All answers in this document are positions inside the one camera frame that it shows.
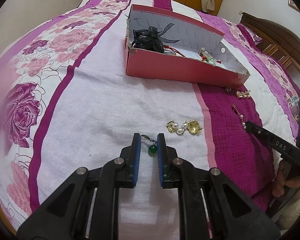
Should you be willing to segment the right human hand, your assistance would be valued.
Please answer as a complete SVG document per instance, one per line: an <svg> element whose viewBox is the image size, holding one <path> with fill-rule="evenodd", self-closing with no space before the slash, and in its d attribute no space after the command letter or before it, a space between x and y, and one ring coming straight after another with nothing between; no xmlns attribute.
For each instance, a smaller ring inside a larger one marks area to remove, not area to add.
<svg viewBox="0 0 300 240"><path fill-rule="evenodd" d="M284 187L291 189L296 189L300 187L300 176L285 180L283 169L285 166L285 161L281 160L279 163L279 168L277 170L276 178L274 180L274 186L272 190L272 195L276 198L281 197L285 193Z"/></svg>

